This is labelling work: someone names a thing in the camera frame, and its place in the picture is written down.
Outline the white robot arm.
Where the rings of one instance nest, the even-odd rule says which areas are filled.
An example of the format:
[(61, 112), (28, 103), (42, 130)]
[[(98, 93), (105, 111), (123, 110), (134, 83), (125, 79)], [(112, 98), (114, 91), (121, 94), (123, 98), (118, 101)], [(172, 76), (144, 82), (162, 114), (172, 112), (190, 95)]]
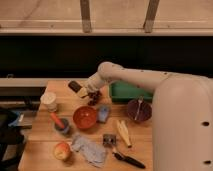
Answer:
[(153, 171), (213, 171), (213, 79), (103, 62), (83, 85), (124, 81), (153, 94)]

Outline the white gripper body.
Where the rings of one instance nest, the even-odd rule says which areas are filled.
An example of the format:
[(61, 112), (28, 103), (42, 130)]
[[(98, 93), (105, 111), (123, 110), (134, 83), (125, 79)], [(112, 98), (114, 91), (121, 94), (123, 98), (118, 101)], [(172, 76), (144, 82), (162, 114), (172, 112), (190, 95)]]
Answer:
[(89, 92), (96, 92), (104, 86), (104, 80), (95, 73), (87, 79), (85, 86)]

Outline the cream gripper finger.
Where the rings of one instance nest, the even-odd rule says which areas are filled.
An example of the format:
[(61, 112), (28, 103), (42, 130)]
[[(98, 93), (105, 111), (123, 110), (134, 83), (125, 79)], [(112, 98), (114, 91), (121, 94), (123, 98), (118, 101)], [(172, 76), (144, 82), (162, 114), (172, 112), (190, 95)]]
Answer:
[(79, 91), (78, 91), (78, 96), (80, 98), (85, 98), (86, 96), (88, 95), (88, 92), (85, 88), (81, 88)]

